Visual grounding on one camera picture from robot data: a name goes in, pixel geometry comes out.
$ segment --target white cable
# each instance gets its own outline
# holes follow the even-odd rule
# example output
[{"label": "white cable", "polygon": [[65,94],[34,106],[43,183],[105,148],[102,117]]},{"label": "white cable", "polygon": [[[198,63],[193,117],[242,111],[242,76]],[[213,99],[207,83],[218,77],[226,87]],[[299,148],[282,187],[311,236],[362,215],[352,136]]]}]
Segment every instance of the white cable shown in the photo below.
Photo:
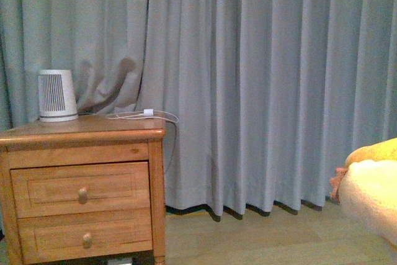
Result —
[{"label": "white cable", "polygon": [[[172,116],[174,119],[156,116],[156,115],[154,115],[154,113],[163,113],[163,114]],[[154,111],[153,109],[145,109],[144,111],[137,111],[137,112],[120,112],[120,113],[108,114],[108,115],[106,115],[106,118],[112,119],[112,120],[117,120],[117,119],[137,120],[137,119],[152,118],[152,119],[167,120],[174,124],[177,124],[179,122],[179,118],[176,115],[169,113],[169,112],[165,112],[165,111]]]}]

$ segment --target fabric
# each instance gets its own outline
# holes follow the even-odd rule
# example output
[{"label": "fabric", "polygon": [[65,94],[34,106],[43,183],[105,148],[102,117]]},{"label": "fabric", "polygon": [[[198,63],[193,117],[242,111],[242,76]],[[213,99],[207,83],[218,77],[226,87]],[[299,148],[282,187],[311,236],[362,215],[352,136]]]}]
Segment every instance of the fabric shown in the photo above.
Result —
[{"label": "fabric", "polygon": [[349,166],[370,159],[373,161],[393,160],[397,161],[397,138],[386,140],[380,143],[363,146],[353,151],[346,158],[344,166],[335,169],[335,177],[329,180],[332,191],[329,193],[331,199],[339,201],[339,185],[343,177],[346,175]]},{"label": "fabric", "polygon": [[73,71],[79,112],[172,112],[171,207],[322,206],[352,150],[397,137],[397,0],[0,0],[0,10],[1,128],[38,117],[42,68]]},{"label": "fabric", "polygon": [[1,109],[11,111],[11,119],[5,111],[1,121],[16,126],[38,118],[41,69],[73,71],[80,113],[134,110],[147,1],[0,0],[0,79],[5,76],[7,84],[0,89],[0,100]]},{"label": "fabric", "polygon": [[397,161],[350,165],[339,186],[343,212],[397,245]]},{"label": "fabric", "polygon": [[396,4],[149,0],[138,105],[181,119],[167,204],[323,206],[353,149],[396,136]]}]

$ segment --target heater grille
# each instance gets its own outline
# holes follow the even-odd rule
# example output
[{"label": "heater grille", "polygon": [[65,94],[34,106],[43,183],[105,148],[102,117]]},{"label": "heater grille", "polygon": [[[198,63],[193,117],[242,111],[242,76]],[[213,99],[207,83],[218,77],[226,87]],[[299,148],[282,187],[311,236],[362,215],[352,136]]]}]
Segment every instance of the heater grille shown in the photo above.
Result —
[{"label": "heater grille", "polygon": [[65,111],[62,75],[40,74],[38,83],[40,85],[39,88],[43,91],[40,108],[45,112]]}]

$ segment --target nightstand leg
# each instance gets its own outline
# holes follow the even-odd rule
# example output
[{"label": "nightstand leg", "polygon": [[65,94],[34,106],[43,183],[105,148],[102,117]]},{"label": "nightstand leg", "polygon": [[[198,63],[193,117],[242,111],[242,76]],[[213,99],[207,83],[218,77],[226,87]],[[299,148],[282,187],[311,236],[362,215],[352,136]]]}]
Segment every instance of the nightstand leg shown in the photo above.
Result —
[{"label": "nightstand leg", "polygon": [[154,265],[166,265],[165,257],[154,257]]},{"label": "nightstand leg", "polygon": [[166,207],[162,140],[150,140],[148,149],[154,263],[155,265],[165,265],[166,240],[164,221]]}]

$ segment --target power cord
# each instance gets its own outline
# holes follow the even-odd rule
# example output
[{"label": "power cord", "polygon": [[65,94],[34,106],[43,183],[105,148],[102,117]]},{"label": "power cord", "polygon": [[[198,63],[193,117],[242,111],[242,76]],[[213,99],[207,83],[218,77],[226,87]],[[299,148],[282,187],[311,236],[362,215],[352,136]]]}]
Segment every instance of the power cord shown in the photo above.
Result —
[{"label": "power cord", "polygon": [[[163,113],[165,115],[171,116],[174,119],[170,119],[167,117],[162,117],[162,116],[157,116],[154,113]],[[113,113],[113,114],[108,114],[106,115],[107,119],[111,119],[111,120],[138,120],[138,119],[163,119],[166,122],[169,122],[171,124],[173,124],[175,126],[175,135],[174,135],[174,146],[172,146],[172,151],[171,151],[171,156],[169,158],[169,163],[164,171],[165,174],[167,174],[168,169],[171,165],[172,162],[172,158],[174,156],[174,151],[175,151],[175,147],[176,147],[176,136],[178,133],[178,126],[176,125],[179,122],[179,118],[169,112],[165,112],[165,111],[155,111],[153,109],[144,109],[143,111],[136,111],[136,112],[121,112],[121,113]]]},{"label": "power cord", "polygon": [[[162,113],[168,116],[173,117],[174,119],[170,119],[167,117],[162,117],[162,116],[157,116],[154,113]],[[153,109],[145,109],[143,111],[137,111],[137,112],[121,112],[121,113],[114,113],[114,114],[108,114],[106,115],[107,119],[126,119],[126,120],[136,120],[136,119],[164,119],[166,121],[172,122],[174,124],[177,124],[179,122],[179,118],[169,112],[165,111],[154,111]]]}]

